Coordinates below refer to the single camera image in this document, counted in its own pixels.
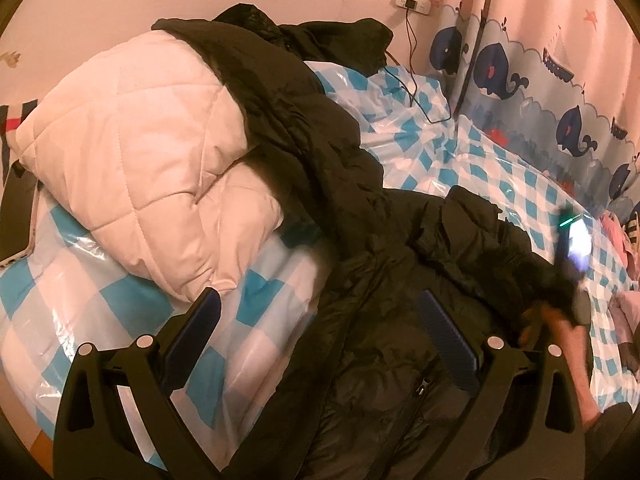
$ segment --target pillow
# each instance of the pillow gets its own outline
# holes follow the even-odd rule
[[[232,167],[250,149],[240,107],[160,30],[78,67],[7,139],[107,253],[180,300],[234,288],[282,221],[258,174]]]

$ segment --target pink clothing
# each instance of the pink clothing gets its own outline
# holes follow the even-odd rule
[[[640,374],[640,292],[618,292],[609,301],[609,312],[618,337],[620,362],[631,370],[636,378]]]
[[[629,277],[637,281],[640,278],[640,254],[631,245],[629,236],[620,225],[618,217],[615,213],[605,211],[600,216],[600,223],[613,248],[620,256],[622,265],[625,267]]]

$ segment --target jacket zipper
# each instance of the jacket zipper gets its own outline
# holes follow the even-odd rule
[[[428,371],[433,368],[434,360],[430,366],[428,367]],[[400,409],[400,413],[393,426],[391,427],[391,431],[386,436],[386,439],[383,445],[380,447],[375,460],[371,464],[369,471],[367,472],[367,476],[365,480],[382,480],[383,476],[386,473],[387,467],[393,458],[394,453],[396,452],[396,448],[398,444],[400,444],[401,440],[404,438],[406,432],[409,430],[409,427],[414,421],[415,415],[418,413],[418,409],[422,404],[424,398],[427,396],[426,393],[431,386],[433,379],[429,378],[429,374],[427,371],[422,375],[422,379],[418,387],[412,391],[411,396],[404,402],[404,405]]]

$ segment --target metal screw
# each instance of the metal screw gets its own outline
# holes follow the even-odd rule
[[[560,357],[562,355],[562,349],[558,345],[549,345],[549,353],[553,357]]]
[[[78,349],[78,353],[80,355],[89,355],[91,353],[91,350],[94,349],[94,346],[91,343],[84,343],[80,345],[80,348]]]
[[[501,348],[504,348],[504,341],[497,335],[492,335],[489,339],[486,340],[486,342],[494,350],[500,350]]]
[[[136,345],[139,348],[149,348],[154,343],[153,336],[150,335],[141,335],[136,341]]]

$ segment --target hand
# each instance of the hand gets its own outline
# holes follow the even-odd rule
[[[578,407],[582,417],[582,428],[587,431],[601,415],[600,409],[591,395],[585,363],[587,329],[583,326],[573,327],[560,310],[551,307],[548,303],[542,303],[541,312],[543,322],[549,328],[553,342],[561,348],[562,354],[564,354],[569,373],[574,380]],[[530,310],[527,311],[526,316],[530,317],[530,313]],[[527,328],[522,332],[519,344],[523,346],[528,338],[529,329]]]

